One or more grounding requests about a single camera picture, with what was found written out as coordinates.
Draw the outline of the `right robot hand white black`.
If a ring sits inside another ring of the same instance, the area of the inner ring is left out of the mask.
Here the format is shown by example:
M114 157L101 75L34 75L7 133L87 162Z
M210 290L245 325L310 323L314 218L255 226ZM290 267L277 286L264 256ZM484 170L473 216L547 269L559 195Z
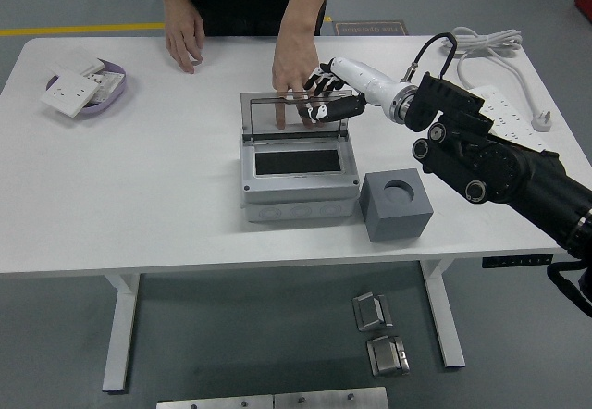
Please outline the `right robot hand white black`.
M313 123L334 122L361 115L369 104L381 107L387 118L403 124L406 109L416 92L408 81L396 82L375 68L344 57L321 63L311 73L304 89L314 88L314 96L318 96L341 90L344 85L353 88L357 95L341 97L321 106L298 105L299 115Z

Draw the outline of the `person's right hand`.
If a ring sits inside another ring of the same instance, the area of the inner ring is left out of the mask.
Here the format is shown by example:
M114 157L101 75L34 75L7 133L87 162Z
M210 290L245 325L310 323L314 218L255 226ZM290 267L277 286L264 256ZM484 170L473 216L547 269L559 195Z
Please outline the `person's right hand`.
M165 6L166 49L180 69L193 74L202 63L204 23L193 5Z

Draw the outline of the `person's left hand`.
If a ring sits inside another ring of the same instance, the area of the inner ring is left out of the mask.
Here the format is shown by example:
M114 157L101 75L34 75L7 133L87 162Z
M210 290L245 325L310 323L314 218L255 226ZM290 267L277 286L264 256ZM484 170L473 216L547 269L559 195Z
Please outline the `person's left hand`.
M275 47L272 86L278 95L290 94L301 106L307 97L303 85L319 63L314 37L309 31L282 29Z

